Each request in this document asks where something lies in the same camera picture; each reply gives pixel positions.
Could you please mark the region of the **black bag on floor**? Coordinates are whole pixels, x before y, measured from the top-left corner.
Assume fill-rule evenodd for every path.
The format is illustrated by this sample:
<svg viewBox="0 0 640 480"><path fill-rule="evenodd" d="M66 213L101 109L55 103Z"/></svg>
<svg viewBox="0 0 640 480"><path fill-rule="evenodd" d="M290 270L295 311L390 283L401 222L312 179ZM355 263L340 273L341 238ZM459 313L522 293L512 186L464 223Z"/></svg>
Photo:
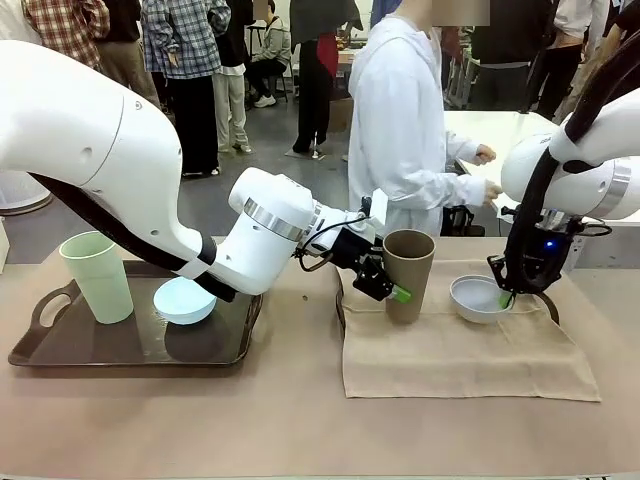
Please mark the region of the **black bag on floor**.
<svg viewBox="0 0 640 480"><path fill-rule="evenodd" d="M484 237L486 230L474 223L475 215L466 206L444 208L441 237Z"/></svg>

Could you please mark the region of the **pale green plastic cup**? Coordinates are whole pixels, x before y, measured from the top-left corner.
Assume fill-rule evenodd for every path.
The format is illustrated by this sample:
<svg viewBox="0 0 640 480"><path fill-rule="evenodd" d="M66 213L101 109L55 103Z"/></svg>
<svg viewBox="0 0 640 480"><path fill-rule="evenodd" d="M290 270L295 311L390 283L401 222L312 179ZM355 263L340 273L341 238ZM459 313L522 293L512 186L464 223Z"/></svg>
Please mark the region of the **pale green plastic cup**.
<svg viewBox="0 0 640 480"><path fill-rule="evenodd" d="M63 242L59 254L98 323L119 323L133 313L124 264L111 239L84 232Z"/></svg>

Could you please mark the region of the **light blue bowl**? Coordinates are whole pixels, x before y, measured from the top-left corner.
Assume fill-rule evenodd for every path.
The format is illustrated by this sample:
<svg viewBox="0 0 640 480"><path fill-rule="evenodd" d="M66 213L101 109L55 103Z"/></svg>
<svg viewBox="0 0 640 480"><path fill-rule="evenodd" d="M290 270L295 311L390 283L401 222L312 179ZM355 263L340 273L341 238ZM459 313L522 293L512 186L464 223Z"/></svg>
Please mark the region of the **light blue bowl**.
<svg viewBox="0 0 640 480"><path fill-rule="evenodd" d="M155 292L153 305L169 323L187 326L204 320L216 306L217 297L194 280L176 277L163 283Z"/></svg>

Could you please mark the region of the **person in white hoodie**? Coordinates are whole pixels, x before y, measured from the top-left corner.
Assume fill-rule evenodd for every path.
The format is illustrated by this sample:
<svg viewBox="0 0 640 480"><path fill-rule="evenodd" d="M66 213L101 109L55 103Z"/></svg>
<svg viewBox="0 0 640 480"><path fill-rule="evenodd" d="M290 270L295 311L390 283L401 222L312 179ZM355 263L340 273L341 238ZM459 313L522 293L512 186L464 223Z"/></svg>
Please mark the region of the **person in white hoodie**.
<svg viewBox="0 0 640 480"><path fill-rule="evenodd" d="M388 196L385 230L441 232L444 208L411 210L391 189L422 170L449 173L445 152L440 38L396 13L385 16L356 55L349 81L354 101L348 151L349 204L381 189Z"/></svg>

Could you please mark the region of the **right forearm in white sleeve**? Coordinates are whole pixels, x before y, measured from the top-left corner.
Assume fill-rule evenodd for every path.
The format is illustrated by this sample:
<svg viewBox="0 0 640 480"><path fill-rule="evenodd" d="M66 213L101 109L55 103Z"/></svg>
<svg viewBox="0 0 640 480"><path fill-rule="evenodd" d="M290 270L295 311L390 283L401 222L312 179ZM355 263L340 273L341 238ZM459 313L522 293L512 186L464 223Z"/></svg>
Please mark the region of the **right forearm in white sleeve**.
<svg viewBox="0 0 640 480"><path fill-rule="evenodd" d="M402 208L432 210L458 205L480 206L490 198L492 184L481 177L418 171L391 189L391 199Z"/></svg>

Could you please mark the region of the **left forearm in white sleeve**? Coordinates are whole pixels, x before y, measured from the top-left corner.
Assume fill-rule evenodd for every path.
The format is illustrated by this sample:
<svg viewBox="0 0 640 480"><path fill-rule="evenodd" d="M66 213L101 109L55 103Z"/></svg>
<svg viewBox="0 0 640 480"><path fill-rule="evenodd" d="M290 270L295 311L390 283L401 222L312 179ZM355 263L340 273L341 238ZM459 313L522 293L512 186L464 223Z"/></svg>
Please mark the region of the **left forearm in white sleeve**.
<svg viewBox="0 0 640 480"><path fill-rule="evenodd" d="M474 165L480 165L483 160L480 156L482 144L457 134L452 130L446 131L445 152L448 160L462 160Z"/></svg>

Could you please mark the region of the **white round pedestal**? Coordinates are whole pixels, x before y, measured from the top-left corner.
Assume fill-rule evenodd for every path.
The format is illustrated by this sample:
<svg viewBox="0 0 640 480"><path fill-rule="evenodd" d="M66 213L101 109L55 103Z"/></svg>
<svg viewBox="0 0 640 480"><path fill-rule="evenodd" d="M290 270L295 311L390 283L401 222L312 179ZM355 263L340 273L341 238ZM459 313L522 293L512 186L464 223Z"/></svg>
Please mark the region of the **white round pedestal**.
<svg viewBox="0 0 640 480"><path fill-rule="evenodd" d="M0 216L30 213L52 199L51 193L28 173L0 171Z"/></svg>

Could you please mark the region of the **person in black trousers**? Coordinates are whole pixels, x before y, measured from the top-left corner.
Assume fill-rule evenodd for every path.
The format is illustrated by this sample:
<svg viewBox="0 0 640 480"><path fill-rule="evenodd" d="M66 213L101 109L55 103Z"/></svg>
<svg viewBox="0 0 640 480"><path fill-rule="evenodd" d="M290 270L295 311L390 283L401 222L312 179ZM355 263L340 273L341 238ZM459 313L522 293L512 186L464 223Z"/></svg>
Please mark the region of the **person in black trousers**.
<svg viewBox="0 0 640 480"><path fill-rule="evenodd" d="M551 31L553 42L534 83L535 113L547 120L554 118L578 65L589 60L602 41L610 5L611 0L559 1Z"/></svg>

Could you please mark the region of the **person in grey wide trousers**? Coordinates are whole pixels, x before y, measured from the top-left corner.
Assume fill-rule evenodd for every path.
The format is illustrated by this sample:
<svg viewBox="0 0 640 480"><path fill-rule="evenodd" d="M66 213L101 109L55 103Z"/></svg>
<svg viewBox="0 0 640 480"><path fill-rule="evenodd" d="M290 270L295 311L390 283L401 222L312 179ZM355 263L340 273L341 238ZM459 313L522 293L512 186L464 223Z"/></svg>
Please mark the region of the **person in grey wide trousers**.
<svg viewBox="0 0 640 480"><path fill-rule="evenodd" d="M393 13L402 0L372 0L370 27L373 28L386 15Z"/></svg>

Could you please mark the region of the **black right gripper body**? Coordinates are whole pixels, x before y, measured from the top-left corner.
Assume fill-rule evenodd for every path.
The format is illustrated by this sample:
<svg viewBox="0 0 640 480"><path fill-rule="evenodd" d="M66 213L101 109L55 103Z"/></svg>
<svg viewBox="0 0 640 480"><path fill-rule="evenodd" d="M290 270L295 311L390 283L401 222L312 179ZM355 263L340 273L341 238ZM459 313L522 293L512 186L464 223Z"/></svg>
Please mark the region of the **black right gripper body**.
<svg viewBox="0 0 640 480"><path fill-rule="evenodd" d="M561 270L574 240L574 225L546 229L525 223L519 228L519 292L544 292L561 277Z"/></svg>

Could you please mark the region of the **person in blue plaid shirt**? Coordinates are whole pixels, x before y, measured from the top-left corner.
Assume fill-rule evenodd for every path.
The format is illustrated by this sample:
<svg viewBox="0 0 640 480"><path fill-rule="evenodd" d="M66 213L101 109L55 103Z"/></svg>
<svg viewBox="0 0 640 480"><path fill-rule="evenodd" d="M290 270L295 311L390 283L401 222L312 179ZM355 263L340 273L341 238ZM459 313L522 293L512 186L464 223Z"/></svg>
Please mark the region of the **person in blue plaid shirt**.
<svg viewBox="0 0 640 480"><path fill-rule="evenodd" d="M145 67L166 81L185 177L220 173L213 77L230 20L226 0L141 0Z"/></svg>

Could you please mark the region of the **white bowl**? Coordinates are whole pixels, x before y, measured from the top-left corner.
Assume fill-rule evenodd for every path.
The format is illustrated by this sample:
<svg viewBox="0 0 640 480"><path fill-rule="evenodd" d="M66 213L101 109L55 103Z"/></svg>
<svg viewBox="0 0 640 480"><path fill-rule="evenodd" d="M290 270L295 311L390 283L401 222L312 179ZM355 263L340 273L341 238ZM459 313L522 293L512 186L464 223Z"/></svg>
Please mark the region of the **white bowl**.
<svg viewBox="0 0 640 480"><path fill-rule="evenodd" d="M466 321L475 324L494 324L509 312L514 296L502 290L493 278L465 275L450 285L454 310Z"/></svg>

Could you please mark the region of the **brown tall cup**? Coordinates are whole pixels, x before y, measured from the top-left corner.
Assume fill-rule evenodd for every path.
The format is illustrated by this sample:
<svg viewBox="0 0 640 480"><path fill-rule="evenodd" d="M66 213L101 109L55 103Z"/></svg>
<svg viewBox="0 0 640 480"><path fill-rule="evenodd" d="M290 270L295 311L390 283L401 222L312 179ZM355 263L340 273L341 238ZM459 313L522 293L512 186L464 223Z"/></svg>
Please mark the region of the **brown tall cup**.
<svg viewBox="0 0 640 480"><path fill-rule="evenodd" d="M386 301L386 312L394 323L410 324L418 319L435 250L435 241L417 230L397 230L384 238L384 268L403 290Z"/></svg>

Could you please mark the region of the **person in khaki trousers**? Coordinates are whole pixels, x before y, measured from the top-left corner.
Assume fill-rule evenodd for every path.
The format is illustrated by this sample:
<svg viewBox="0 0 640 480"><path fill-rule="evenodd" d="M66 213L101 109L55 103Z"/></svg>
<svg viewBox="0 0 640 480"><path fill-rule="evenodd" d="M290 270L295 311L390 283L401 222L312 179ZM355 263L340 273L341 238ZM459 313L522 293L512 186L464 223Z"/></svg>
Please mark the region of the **person in khaki trousers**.
<svg viewBox="0 0 640 480"><path fill-rule="evenodd" d="M109 11L108 34L96 41L103 72L112 80L130 88L157 108L159 97L151 76L145 69L144 52L138 22L139 0L103 0Z"/></svg>

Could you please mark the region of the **beige cloth mat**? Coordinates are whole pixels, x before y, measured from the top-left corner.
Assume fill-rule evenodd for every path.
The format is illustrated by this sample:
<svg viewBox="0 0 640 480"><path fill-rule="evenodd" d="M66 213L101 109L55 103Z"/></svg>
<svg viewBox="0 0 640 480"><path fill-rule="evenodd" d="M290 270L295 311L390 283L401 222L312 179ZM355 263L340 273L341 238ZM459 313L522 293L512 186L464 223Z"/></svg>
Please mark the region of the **beige cloth mat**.
<svg viewBox="0 0 640 480"><path fill-rule="evenodd" d="M453 280L487 275L480 260L452 262ZM586 355L542 313L494 324L470 324L449 315L396 324L381 314L346 314L342 353L349 398L531 397L598 402Z"/></svg>

